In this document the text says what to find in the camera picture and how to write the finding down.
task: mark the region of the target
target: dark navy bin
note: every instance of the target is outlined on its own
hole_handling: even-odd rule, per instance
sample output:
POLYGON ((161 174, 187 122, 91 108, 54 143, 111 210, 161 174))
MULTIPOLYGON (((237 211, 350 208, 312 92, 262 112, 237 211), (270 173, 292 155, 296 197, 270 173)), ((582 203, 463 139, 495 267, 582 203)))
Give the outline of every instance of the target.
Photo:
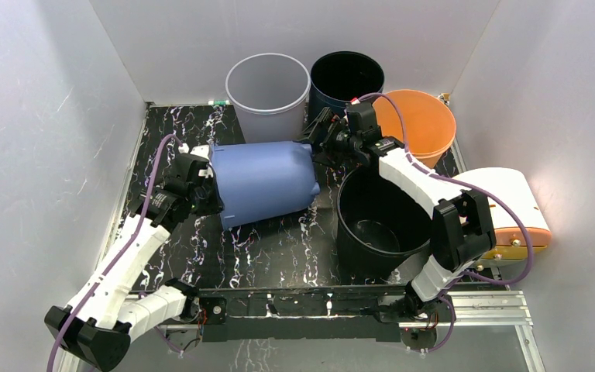
POLYGON ((307 208, 320 187, 311 146, 295 142, 214 146, 224 229, 307 208))

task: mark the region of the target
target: orange bucket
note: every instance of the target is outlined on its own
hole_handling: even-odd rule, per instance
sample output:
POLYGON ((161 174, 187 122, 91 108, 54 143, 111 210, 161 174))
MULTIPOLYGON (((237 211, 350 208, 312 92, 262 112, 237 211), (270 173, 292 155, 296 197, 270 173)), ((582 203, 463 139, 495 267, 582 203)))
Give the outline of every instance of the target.
MULTIPOLYGON (((422 91, 401 89, 387 93, 401 110, 407 127, 407 142, 414 156, 428 167, 434 167, 455 139, 455 117, 443 102, 422 91)), ((400 119, 385 98, 374 103, 377 124, 383 136, 403 141, 400 119)))

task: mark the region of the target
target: overturned blue bucket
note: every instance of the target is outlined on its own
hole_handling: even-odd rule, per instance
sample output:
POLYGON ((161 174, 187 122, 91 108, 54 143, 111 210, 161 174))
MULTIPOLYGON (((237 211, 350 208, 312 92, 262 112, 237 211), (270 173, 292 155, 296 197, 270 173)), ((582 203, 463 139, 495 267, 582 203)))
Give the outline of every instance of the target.
POLYGON ((320 187, 311 146, 295 142, 214 146, 211 164, 224 229, 307 208, 320 187))

